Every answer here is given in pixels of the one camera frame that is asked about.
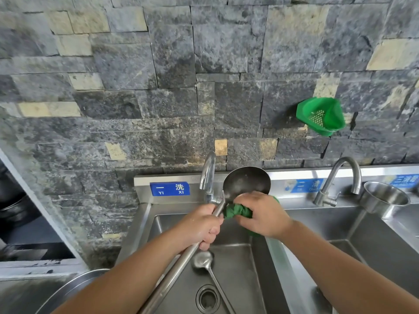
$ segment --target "dark blue label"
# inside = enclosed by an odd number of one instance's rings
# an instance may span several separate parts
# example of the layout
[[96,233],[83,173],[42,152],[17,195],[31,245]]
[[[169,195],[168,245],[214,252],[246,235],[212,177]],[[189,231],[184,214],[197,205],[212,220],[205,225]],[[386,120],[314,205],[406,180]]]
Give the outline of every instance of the dark blue label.
[[292,193],[314,193],[320,190],[324,178],[297,179]]
[[390,183],[398,188],[411,188],[415,187],[419,182],[419,174],[405,174],[396,175],[396,178]]
[[186,182],[150,183],[153,196],[185,196],[191,195]]

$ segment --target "ladle handle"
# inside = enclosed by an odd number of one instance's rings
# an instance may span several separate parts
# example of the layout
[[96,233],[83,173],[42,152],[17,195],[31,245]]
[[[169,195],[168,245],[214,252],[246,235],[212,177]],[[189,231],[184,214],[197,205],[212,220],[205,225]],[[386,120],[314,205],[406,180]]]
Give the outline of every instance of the ladle handle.
[[207,268],[208,273],[210,274],[212,280],[214,281],[215,286],[217,287],[218,292],[221,294],[221,298],[223,299],[225,306],[227,307],[227,310],[230,314],[235,314],[235,311],[233,309],[233,306],[231,306],[230,301],[227,299],[227,295],[224,293],[223,289],[221,288],[221,285],[218,283],[217,278],[214,275],[214,272],[212,272],[211,267]]
[[[213,216],[218,217],[223,211],[225,206],[225,196],[223,192],[223,197],[221,203],[212,213]],[[167,272],[164,278],[156,286],[154,291],[151,293],[150,297],[144,303],[142,308],[139,310],[139,314],[153,314],[161,302],[164,300],[167,293],[170,291],[171,287],[175,284],[178,277],[181,275],[182,271],[185,269],[188,262],[191,260],[192,256],[196,253],[200,245],[199,243],[193,244],[185,249],[185,251],[180,255],[179,259],[176,260],[172,268]]]

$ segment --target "blue sign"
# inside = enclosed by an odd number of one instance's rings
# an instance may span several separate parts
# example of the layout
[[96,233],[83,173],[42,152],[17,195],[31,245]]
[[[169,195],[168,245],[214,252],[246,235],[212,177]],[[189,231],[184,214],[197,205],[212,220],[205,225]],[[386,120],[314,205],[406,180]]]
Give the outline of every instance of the blue sign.
[[292,193],[314,193],[320,190],[324,178],[297,179]]
[[153,196],[191,195],[187,182],[150,183]]
[[419,174],[405,174],[396,175],[396,178],[390,183],[398,188],[411,188],[415,187],[419,182]]

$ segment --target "hand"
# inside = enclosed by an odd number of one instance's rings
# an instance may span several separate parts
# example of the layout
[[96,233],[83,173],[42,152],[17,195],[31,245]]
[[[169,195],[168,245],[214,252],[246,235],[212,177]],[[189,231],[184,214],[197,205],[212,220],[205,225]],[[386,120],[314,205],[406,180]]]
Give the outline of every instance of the hand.
[[275,198],[261,192],[253,191],[241,194],[235,198],[234,203],[249,207],[253,211],[252,218],[234,216],[237,222],[263,236],[280,240],[281,234],[293,223],[293,220]]
[[199,245],[201,250],[208,250],[215,236],[220,233],[220,225],[224,221],[222,215],[212,216],[215,207],[214,204],[198,206],[172,228],[181,245],[180,251],[197,242],[201,243]]

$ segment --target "sink drain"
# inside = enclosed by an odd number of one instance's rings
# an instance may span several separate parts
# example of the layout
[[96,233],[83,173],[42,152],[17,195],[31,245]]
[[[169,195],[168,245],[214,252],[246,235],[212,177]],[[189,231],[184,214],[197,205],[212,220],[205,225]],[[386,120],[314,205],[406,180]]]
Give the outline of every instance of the sink drain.
[[211,284],[202,286],[196,293],[196,306],[201,313],[213,314],[220,307],[220,294]]

